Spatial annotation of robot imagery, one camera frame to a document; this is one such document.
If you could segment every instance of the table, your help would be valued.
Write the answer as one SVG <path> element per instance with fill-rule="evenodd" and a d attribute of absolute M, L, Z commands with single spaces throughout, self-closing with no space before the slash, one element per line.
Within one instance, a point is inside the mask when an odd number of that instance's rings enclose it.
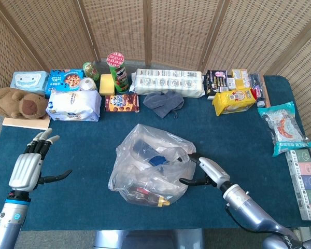
<path fill-rule="evenodd" d="M 289 82 L 266 76 L 271 104 L 294 101 Z M 72 174 L 57 183 L 39 185 L 23 230 L 145 230 L 237 227 L 224 211 L 221 192 L 211 186 L 189 187 L 164 208 L 127 203 L 108 190 L 115 148 L 141 123 L 192 141 L 197 151 L 219 163 L 279 223 L 311 226 L 302 221 L 285 155 L 272 157 L 273 144 L 256 105 L 246 112 L 216 117 L 206 97 L 185 98 L 178 118 L 159 118 L 140 97 L 140 113 L 105 113 L 99 122 L 51 121 L 61 139 L 50 148 L 42 175 Z M 303 130 L 298 113 L 296 119 Z M 39 131 L 3 127 L 0 135 L 0 210 L 10 191 L 8 182 L 18 155 Z M 203 175 L 197 167 L 195 177 Z"/>

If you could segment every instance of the brown snack box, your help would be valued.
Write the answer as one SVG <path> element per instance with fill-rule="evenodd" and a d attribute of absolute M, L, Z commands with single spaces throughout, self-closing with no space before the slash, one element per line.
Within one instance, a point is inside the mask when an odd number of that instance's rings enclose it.
<path fill-rule="evenodd" d="M 106 112 L 139 112 L 137 94 L 107 95 L 105 96 Z"/>

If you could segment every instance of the robotic hand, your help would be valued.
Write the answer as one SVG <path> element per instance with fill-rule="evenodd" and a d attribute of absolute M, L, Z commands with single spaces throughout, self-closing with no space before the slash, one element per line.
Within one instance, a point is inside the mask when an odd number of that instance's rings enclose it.
<path fill-rule="evenodd" d="M 202 157 L 197 153 L 190 155 L 190 159 L 199 163 L 205 171 L 204 179 L 188 180 L 181 178 L 180 182 L 190 186 L 213 185 L 222 191 L 222 196 L 226 200 L 226 212 L 244 230 L 254 233 L 271 233 L 263 242 L 264 249 L 311 249 L 311 240 L 302 243 L 297 236 L 288 228 L 276 222 L 264 209 L 256 204 L 238 184 L 230 182 L 230 176 L 214 161 Z M 229 207 L 232 207 L 246 223 L 252 228 L 246 229 L 241 226 L 232 216 Z"/>
<path fill-rule="evenodd" d="M 38 184 L 60 181 L 72 172 L 68 170 L 58 176 L 41 176 L 41 166 L 49 147 L 60 138 L 53 136 L 47 139 L 51 132 L 52 129 L 49 128 L 36 135 L 15 163 L 9 181 L 12 191 L 0 213 L 0 249 L 14 248 L 31 201 L 29 193 Z"/>

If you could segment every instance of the brown plush toy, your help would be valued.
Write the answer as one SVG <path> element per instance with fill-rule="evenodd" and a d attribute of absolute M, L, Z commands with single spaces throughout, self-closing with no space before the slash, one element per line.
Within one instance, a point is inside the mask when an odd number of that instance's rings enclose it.
<path fill-rule="evenodd" d="M 34 93 L 4 87 L 0 89 L 0 116 L 37 119 L 46 114 L 48 100 Z"/>

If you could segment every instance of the gray cloth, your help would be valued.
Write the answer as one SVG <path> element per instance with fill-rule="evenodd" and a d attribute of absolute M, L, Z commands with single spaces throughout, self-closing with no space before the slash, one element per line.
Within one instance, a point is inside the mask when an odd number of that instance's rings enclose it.
<path fill-rule="evenodd" d="M 171 111 L 175 112 L 175 110 L 181 109 L 184 102 L 179 93 L 168 91 L 165 94 L 154 92 L 147 95 L 143 104 L 152 109 L 159 117 L 164 118 Z"/>

